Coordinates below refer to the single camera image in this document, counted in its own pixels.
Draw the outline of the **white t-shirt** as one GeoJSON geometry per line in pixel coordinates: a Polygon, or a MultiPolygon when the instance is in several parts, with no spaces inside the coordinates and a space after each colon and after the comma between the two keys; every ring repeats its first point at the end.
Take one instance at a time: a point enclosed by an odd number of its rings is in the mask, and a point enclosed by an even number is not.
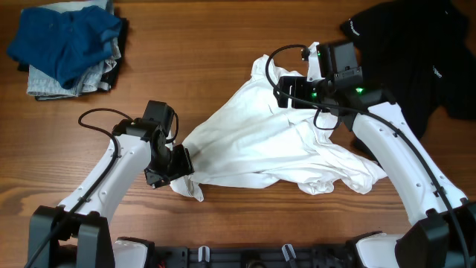
{"type": "Polygon", "coordinates": [[[317,195],[341,180],[366,194],[387,176],[375,162],[332,143],[336,116],[277,105],[270,82],[287,73],[266,54],[254,61],[250,80],[183,141],[195,171],[172,181],[173,191],[203,201],[201,185],[261,189],[284,180],[317,195]]]}

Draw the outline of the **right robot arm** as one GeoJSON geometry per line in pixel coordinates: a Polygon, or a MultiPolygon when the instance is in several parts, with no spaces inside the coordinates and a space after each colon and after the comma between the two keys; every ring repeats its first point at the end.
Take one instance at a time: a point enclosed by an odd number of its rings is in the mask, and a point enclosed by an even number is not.
{"type": "Polygon", "coordinates": [[[408,215],[404,234],[371,232],[340,249],[317,246],[320,267],[473,267],[475,204],[437,167],[381,84],[368,83],[351,42],[300,47],[306,76],[271,81],[282,108],[328,112],[353,132],[391,180],[408,215]]]}

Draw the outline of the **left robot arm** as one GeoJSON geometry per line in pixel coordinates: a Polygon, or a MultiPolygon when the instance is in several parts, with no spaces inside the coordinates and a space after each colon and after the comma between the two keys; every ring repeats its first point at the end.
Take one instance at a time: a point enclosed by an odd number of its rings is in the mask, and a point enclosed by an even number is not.
{"type": "Polygon", "coordinates": [[[142,117],[125,115],[105,131],[109,146],[80,186],[30,218],[27,267],[161,267],[152,241],[113,241],[109,225],[139,173],[160,188],[194,172],[188,150],[173,143],[178,126],[172,107],[151,100],[142,117]]]}

